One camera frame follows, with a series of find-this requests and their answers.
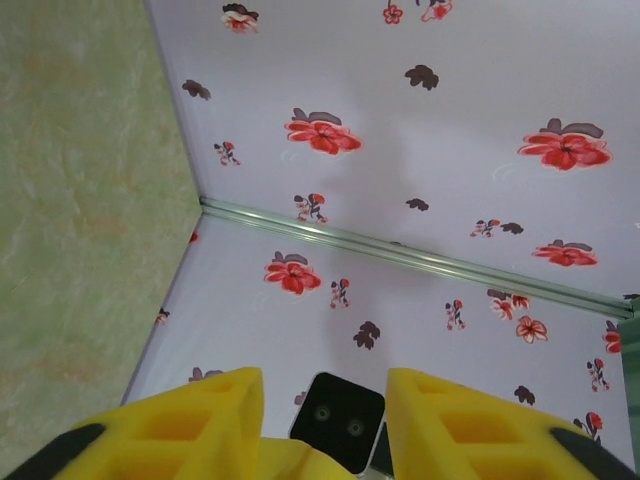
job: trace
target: white panel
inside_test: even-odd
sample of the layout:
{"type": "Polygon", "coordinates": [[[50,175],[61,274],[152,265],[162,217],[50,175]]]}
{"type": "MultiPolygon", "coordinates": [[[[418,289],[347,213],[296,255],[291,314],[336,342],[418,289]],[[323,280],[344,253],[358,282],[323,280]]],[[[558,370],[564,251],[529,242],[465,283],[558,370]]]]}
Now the white panel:
{"type": "Polygon", "coordinates": [[[384,393],[388,369],[410,367],[514,402],[522,385],[535,396],[533,408],[569,421],[594,412],[603,422],[597,432],[602,444],[633,466],[621,357],[608,353],[603,339],[608,319],[534,298],[528,308],[514,309],[512,320],[501,320],[478,284],[211,217],[198,233],[129,401],[186,384],[194,368],[204,374],[257,366],[266,392],[263,434],[286,437],[295,398],[316,373],[329,371],[384,393]],[[276,251],[306,258],[322,285],[297,296],[266,282],[276,251]],[[349,305],[331,308],[331,283],[341,279],[350,283],[349,305]],[[449,330],[445,304],[456,300],[465,328],[454,322],[449,330]],[[529,344],[517,335],[525,315],[546,327],[547,340],[529,344]],[[379,329],[370,350],[354,340],[365,322],[379,329]],[[604,363],[608,389],[592,383],[587,362],[596,358],[604,363]]]}
{"type": "Polygon", "coordinates": [[[395,1],[397,25],[384,0],[251,0],[258,32],[237,34],[225,2],[151,0],[201,193],[294,217],[295,195],[319,193],[339,228],[617,298],[640,290],[640,2],[438,0],[453,8],[423,22],[429,0],[395,1]],[[435,88],[410,86],[416,65],[435,88]],[[294,108],[339,117],[362,148],[289,141],[294,108]],[[578,162],[567,171],[518,153],[552,118],[593,124],[548,140],[551,163],[578,162]],[[221,164],[222,142],[241,165],[221,164]],[[470,237],[491,219],[524,231],[470,237]],[[592,251],[554,247],[569,267],[532,256],[557,239],[592,251]]]}

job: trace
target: camera lens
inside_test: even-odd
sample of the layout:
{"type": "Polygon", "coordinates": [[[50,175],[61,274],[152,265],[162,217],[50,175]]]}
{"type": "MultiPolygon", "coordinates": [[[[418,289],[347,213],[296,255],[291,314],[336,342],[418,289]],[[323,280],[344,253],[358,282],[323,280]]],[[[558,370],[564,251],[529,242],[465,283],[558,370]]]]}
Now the camera lens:
{"type": "Polygon", "coordinates": [[[349,435],[351,435],[352,437],[359,437],[360,435],[362,435],[363,431],[364,431],[364,425],[360,420],[354,419],[349,422],[349,426],[347,427],[347,432],[349,432],[349,435]]]}
{"type": "Polygon", "coordinates": [[[331,412],[329,412],[329,407],[325,407],[324,405],[316,408],[316,412],[314,414],[316,420],[318,420],[319,422],[326,422],[327,420],[329,420],[330,415],[331,412]]]}

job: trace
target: green wall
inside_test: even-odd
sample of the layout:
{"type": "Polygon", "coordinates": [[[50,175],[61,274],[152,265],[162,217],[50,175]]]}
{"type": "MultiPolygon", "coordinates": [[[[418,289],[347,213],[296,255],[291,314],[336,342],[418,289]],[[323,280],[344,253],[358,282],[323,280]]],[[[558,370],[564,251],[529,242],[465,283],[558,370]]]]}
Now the green wall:
{"type": "Polygon", "coordinates": [[[200,209],[139,0],[0,2],[0,477],[118,404],[200,209]]]}

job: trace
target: yellow plastic part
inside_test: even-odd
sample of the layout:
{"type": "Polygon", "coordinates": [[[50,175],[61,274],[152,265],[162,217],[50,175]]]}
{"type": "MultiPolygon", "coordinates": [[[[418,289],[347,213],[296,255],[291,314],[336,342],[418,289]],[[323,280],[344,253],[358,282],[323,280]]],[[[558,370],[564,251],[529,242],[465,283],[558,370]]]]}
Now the yellow plastic part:
{"type": "Polygon", "coordinates": [[[391,369],[387,424],[396,480],[593,480],[549,435],[575,425],[410,369],[391,369]]]}
{"type": "Polygon", "coordinates": [[[243,368],[87,419],[106,431],[56,480],[353,479],[305,443],[261,439],[263,396],[243,368]]]}

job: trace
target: yellow robot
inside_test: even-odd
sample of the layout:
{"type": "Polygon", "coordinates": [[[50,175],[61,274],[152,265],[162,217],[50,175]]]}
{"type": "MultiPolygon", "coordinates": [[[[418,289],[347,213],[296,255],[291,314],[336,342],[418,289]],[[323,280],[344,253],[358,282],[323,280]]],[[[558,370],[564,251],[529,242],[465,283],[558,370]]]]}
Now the yellow robot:
{"type": "MultiPolygon", "coordinates": [[[[346,480],[297,440],[261,438],[262,374],[243,368],[90,418],[5,480],[346,480]]],[[[574,425],[424,373],[391,369],[397,480],[627,480],[574,425]]]]}

